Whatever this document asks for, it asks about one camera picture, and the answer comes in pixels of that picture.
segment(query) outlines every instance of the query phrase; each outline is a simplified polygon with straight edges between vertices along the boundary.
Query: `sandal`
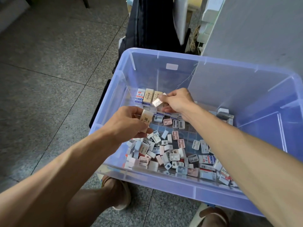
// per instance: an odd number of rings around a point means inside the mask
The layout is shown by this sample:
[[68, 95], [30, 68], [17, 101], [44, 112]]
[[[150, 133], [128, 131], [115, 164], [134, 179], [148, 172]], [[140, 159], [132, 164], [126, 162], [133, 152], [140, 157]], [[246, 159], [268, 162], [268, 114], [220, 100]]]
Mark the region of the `sandal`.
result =
[[[107, 176], [107, 175], [104, 175], [101, 179], [101, 188], [104, 187], [106, 181], [108, 179], [111, 179], [111, 177]], [[125, 193], [126, 193], [126, 199], [125, 199], [125, 202], [124, 204], [122, 205], [118, 205], [118, 206], [113, 206], [114, 210], [117, 210], [117, 211], [120, 211], [120, 210], [123, 210], [123, 209], [126, 209], [129, 204], [131, 203], [131, 193], [129, 191], [129, 188], [128, 188], [128, 185], [127, 185], [127, 182], [123, 182], [121, 180], [119, 180], [123, 187], [124, 187], [124, 190], [125, 190]]]
[[201, 205], [199, 206], [196, 214], [194, 215], [193, 219], [191, 220], [191, 222], [189, 224], [189, 227], [199, 227], [199, 226], [201, 226], [204, 218], [208, 214], [217, 215], [218, 217], [220, 217], [225, 222], [226, 227], [229, 227], [229, 218], [226, 215], [226, 213], [218, 207], [211, 207], [211, 206], [208, 206], [205, 203], [201, 203]]

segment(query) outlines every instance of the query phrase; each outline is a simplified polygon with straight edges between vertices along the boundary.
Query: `white baseboard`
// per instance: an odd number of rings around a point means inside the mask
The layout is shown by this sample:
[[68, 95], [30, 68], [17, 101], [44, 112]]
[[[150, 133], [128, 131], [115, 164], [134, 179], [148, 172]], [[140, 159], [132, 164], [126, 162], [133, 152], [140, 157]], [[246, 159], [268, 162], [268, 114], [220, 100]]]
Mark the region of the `white baseboard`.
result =
[[26, 0], [11, 0], [0, 9], [0, 33], [29, 8]]

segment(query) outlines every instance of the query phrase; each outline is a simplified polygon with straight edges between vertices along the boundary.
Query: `blue translucent plastic bin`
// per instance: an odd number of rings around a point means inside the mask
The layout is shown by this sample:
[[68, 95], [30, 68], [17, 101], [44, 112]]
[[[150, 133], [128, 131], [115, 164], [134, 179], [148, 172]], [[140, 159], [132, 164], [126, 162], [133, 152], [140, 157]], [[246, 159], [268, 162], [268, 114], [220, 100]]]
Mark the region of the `blue translucent plastic bin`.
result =
[[[137, 48], [126, 50], [90, 134], [102, 127], [119, 107], [135, 105], [138, 88], [168, 93], [181, 87], [188, 88], [194, 100], [205, 109], [228, 108], [235, 116], [234, 126], [303, 160], [303, 85], [296, 73], [282, 68], [181, 53]], [[191, 137], [196, 134], [188, 132], [184, 135]], [[126, 151], [124, 143], [97, 172], [210, 204], [262, 215], [237, 188], [184, 175], [124, 169]]]

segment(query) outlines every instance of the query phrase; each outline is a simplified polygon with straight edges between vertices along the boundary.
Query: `floor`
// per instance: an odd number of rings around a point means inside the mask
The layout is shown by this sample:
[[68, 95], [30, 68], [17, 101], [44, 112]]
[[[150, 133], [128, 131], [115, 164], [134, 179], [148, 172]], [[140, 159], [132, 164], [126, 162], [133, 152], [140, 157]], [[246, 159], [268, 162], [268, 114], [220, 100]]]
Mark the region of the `floor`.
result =
[[[0, 34], [0, 192], [86, 137], [118, 55], [125, 0], [42, 0]], [[200, 12], [193, 15], [195, 28]], [[84, 188], [99, 188], [93, 175]], [[131, 206], [93, 226], [187, 226], [200, 202], [130, 185]], [[271, 226], [235, 212], [232, 226]]]

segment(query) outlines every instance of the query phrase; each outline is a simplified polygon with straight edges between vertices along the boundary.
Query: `person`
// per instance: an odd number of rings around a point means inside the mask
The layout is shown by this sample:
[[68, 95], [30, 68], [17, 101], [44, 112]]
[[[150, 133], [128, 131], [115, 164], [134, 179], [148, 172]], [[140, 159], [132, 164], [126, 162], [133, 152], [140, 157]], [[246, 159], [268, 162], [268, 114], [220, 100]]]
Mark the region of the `person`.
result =
[[[275, 227], [303, 223], [303, 164], [274, 146], [222, 122], [193, 102], [187, 89], [159, 96], [206, 140], [240, 189]], [[121, 107], [93, 134], [0, 194], [0, 226], [90, 226], [105, 209], [130, 203], [125, 182], [104, 176], [101, 189], [81, 186], [125, 141], [146, 137], [142, 109]], [[196, 226], [228, 226], [226, 214], [206, 207]]]

